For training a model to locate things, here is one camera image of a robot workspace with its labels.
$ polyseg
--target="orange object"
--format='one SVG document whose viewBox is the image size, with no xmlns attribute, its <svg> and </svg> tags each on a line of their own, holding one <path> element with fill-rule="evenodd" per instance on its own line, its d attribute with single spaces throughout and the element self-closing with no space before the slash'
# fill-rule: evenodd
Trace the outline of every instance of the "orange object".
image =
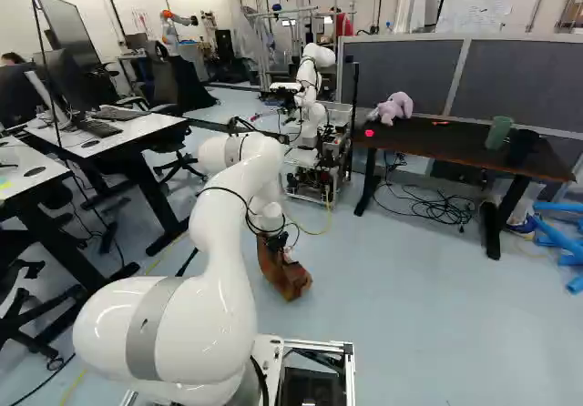
<svg viewBox="0 0 583 406">
<path fill-rule="evenodd" d="M 257 235 L 257 257 L 265 278 L 287 301 L 298 299 L 312 285 L 312 275 L 302 264 L 283 250 L 269 250 L 264 235 Z"/>
</svg>

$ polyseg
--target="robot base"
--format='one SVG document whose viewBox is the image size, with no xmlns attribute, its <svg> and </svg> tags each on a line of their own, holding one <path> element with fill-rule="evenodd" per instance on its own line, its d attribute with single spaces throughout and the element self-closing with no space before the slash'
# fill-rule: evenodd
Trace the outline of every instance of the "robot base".
<svg viewBox="0 0 583 406">
<path fill-rule="evenodd" d="M 298 390 L 299 379 L 312 379 L 322 383 L 325 379 L 332 389 L 329 390 L 332 406 L 354 406 L 354 374 L 356 361 L 354 346 L 351 342 L 316 342 L 311 340 L 283 340 L 277 336 L 258 335 L 253 347 L 253 357 L 265 374 L 265 382 L 269 392 L 269 404 L 287 406 L 297 404 L 295 399 L 302 397 L 303 404 L 318 404 L 318 391 L 311 391 L 309 383 L 304 383 L 304 389 Z M 290 354 L 296 354 L 325 367 L 325 372 L 294 368 L 286 364 Z M 128 391 L 119 406 L 151 405 L 138 392 Z M 159 403 L 169 406 L 171 403 Z M 238 403 L 236 406 L 262 406 L 263 399 L 259 395 L 257 402 Z"/>
</svg>

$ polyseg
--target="cubicle partition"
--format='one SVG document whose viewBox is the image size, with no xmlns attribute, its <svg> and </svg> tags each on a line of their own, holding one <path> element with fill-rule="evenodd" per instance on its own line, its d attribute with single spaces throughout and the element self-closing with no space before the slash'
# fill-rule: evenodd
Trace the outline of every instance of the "cubicle partition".
<svg viewBox="0 0 583 406">
<path fill-rule="evenodd" d="M 412 34 L 343 37 L 338 96 L 375 107 L 403 90 L 426 115 L 484 122 L 503 115 L 551 141 L 574 167 L 583 152 L 583 36 Z"/>
</svg>

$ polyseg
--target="silver band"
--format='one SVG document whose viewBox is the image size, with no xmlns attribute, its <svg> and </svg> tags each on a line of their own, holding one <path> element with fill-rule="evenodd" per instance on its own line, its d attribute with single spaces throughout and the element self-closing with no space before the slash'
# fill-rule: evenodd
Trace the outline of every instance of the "silver band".
<svg viewBox="0 0 583 406">
<path fill-rule="evenodd" d="M 164 310 L 182 277 L 166 277 L 154 285 L 139 303 L 126 336 L 126 363 L 136 379 L 161 381 L 156 369 L 156 337 Z"/>
</svg>

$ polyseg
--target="black cup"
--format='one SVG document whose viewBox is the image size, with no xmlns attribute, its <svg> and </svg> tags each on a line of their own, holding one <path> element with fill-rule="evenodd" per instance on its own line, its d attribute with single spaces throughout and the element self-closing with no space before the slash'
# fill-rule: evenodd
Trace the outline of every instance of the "black cup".
<svg viewBox="0 0 583 406">
<path fill-rule="evenodd" d="M 506 163 L 511 167 L 522 165 L 539 140 L 540 135 L 536 131 L 515 131 L 510 137 L 510 148 L 506 155 Z"/>
</svg>

